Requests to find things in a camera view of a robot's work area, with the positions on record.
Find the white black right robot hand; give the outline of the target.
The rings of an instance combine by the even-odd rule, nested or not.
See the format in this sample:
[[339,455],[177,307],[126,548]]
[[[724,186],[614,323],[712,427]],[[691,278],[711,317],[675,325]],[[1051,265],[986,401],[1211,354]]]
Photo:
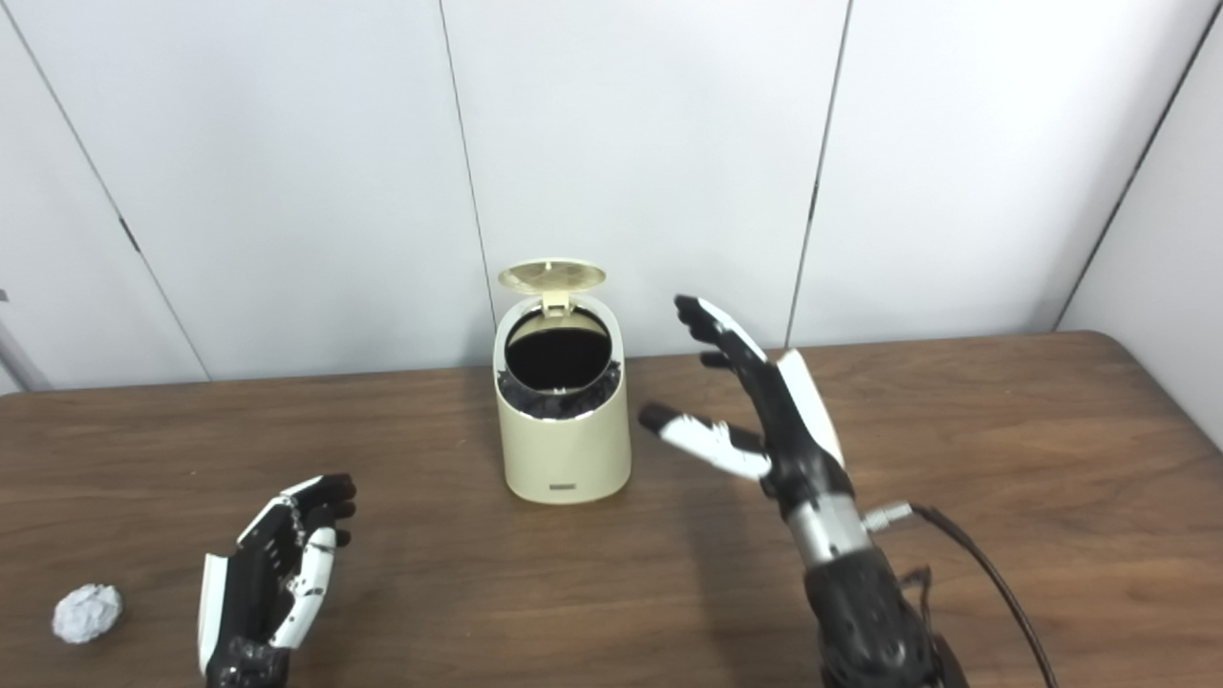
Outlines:
[[733,371],[759,418],[759,433],[649,402],[638,423],[656,437],[719,470],[759,481],[781,517],[830,495],[852,500],[855,489],[830,415],[799,349],[770,358],[725,310],[679,293],[678,321],[715,349],[700,354],[708,369]]

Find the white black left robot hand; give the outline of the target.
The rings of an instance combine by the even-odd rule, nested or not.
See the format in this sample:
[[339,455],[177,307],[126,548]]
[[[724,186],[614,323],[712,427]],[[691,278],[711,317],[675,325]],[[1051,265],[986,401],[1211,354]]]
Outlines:
[[291,655],[318,617],[333,561],[353,536],[353,477],[325,474],[278,492],[236,536],[205,554],[198,667],[208,687],[285,687]]

